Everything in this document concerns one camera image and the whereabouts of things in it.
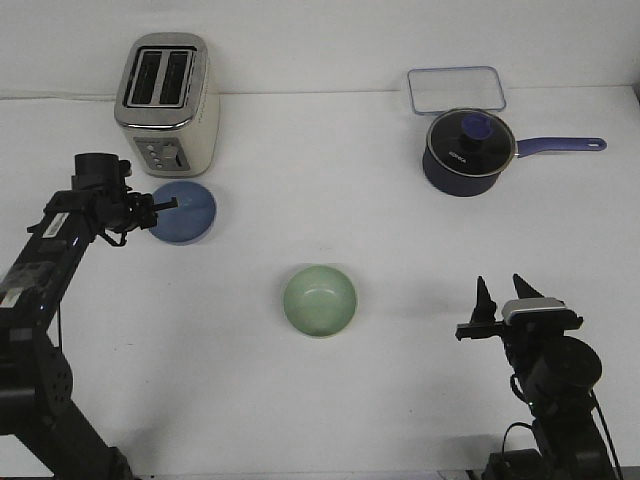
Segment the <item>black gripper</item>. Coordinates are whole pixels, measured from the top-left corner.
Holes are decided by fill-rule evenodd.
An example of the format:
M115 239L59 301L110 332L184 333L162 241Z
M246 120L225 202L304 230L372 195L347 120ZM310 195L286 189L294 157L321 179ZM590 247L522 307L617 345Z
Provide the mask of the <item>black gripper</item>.
M512 280L519 299L543 297L542 293L518 273L513 274ZM476 282L476 304L470 322L458 324L455 337L457 340L499 337L506 359L515 373L530 371L541 354L543 343L564 335L562 329L541 329L533 323L514 327L504 322L496 322L496 311L497 304L493 301L484 278L479 276Z
M133 192L119 173L115 154L76 154L74 191L87 191L92 195L90 212L101 230L125 233L135 229L149 229L156 225L154 210L168 210L179 206L177 198L155 203L151 194Z

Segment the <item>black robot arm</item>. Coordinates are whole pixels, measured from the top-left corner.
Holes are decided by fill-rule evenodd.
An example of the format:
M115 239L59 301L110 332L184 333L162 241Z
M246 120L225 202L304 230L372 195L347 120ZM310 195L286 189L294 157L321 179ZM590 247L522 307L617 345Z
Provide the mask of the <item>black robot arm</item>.
M547 297L521 276L517 297L499 307L484 279L476 284L469 322L457 339L501 340L513 369L510 388L529 409L527 424L536 445L489 455L484 479L620 479L623 472L594 387L602 362L585 342L572 337L583 319Z
M56 192L1 281L1 433L17 438L55 479L131 479L128 460L108 446L73 402L73 375L48 330L87 247L98 237L122 247L161 210L126 184L131 164L115 154L75 157L68 190Z

